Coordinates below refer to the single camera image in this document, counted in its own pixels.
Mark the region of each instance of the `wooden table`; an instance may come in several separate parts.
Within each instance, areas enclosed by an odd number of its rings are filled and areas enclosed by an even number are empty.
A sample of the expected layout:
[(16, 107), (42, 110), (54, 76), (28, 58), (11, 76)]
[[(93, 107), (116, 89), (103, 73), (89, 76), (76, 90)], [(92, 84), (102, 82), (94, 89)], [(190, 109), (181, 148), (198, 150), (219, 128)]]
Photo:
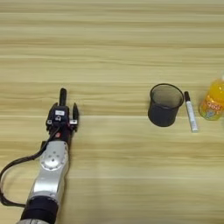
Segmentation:
[[(221, 224), (224, 122), (197, 107), (224, 65), (222, 0), (0, 1), (0, 168), (37, 151), (65, 87), (80, 108), (59, 224)], [(190, 91), (170, 128), (147, 117), (150, 89)], [(25, 202), (38, 161), (8, 172)], [(0, 206), (15, 224), (22, 210)]]

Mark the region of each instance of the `white marker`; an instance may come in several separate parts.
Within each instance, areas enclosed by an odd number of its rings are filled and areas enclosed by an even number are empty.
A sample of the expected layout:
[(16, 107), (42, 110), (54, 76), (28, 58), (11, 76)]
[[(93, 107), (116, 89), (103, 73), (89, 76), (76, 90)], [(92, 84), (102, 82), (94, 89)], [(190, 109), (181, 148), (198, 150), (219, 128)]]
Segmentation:
[(192, 132), (198, 132), (199, 128), (195, 120), (195, 115), (193, 113), (193, 105), (191, 103), (190, 95), (188, 92), (185, 92), (185, 105), (186, 105)]

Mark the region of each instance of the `plastic cup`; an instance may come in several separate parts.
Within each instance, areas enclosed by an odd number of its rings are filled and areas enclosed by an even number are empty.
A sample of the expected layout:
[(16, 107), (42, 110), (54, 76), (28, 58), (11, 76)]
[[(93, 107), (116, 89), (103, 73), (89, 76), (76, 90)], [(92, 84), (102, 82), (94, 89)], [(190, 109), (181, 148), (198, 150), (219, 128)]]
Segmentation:
[(167, 83), (158, 84), (150, 91), (148, 117), (159, 127), (171, 126), (183, 102), (184, 95), (179, 88)]

